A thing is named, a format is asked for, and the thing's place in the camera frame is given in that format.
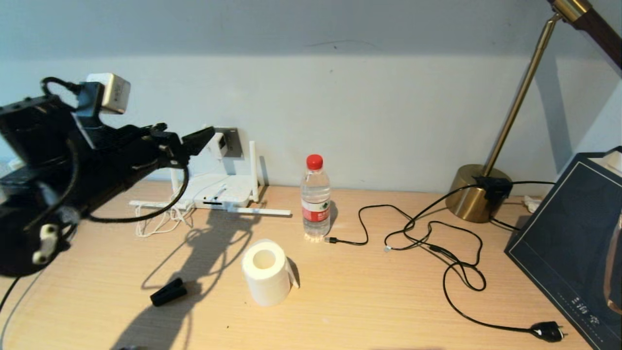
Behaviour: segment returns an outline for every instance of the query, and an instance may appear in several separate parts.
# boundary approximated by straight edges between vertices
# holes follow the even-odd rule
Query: robotic arm
[[[52,95],[49,83],[73,92],[77,108]],[[124,113],[129,96],[129,83],[112,74],[90,75],[80,84],[50,77],[41,84],[44,96],[0,106],[0,133],[25,163],[0,179],[7,197],[0,204],[0,275],[9,277],[49,265],[69,248],[67,239],[81,219],[135,221],[91,213],[154,170],[183,169],[187,185],[190,156],[214,135],[209,127],[179,140],[163,123],[118,129],[103,124],[99,114]]]

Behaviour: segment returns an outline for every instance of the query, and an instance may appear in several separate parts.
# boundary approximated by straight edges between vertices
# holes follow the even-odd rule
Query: wall plate
[[[239,141],[237,128],[214,128],[217,133],[223,133],[227,142],[225,158],[242,158],[242,144]]]

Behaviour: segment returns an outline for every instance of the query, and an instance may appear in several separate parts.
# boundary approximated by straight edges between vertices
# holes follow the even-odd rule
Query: black clip
[[[186,294],[188,294],[188,291],[183,286],[182,279],[178,277],[166,286],[163,286],[159,291],[153,293],[150,298],[154,306],[162,306]]]

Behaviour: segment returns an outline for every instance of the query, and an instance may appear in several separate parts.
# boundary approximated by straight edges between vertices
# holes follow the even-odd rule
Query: desk lamp
[[[501,147],[503,147],[510,128],[518,115],[522,101],[525,99],[527,90],[536,74],[538,64],[557,21],[561,19],[576,30],[584,31],[592,37],[613,61],[615,69],[620,74],[620,70],[622,70],[622,40],[592,8],[592,5],[587,0],[548,0],[548,2],[552,6],[554,15],[544,24],[527,72],[522,78],[508,117],[486,160],[486,164],[468,164],[460,167],[453,180],[451,191],[464,186],[481,184],[480,182],[484,179],[507,179],[511,182],[508,175],[494,168],[494,162],[497,160]],[[482,187],[471,187],[456,192],[448,197],[445,203],[448,209],[461,219],[471,222],[488,222],[503,203],[504,196],[490,196],[486,193],[486,189]]]

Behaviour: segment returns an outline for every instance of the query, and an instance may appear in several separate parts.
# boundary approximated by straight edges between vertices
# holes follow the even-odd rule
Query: toilet paper roll
[[[258,240],[247,249],[242,272],[253,299],[261,306],[285,300],[291,285],[300,288],[285,252],[269,239]]]

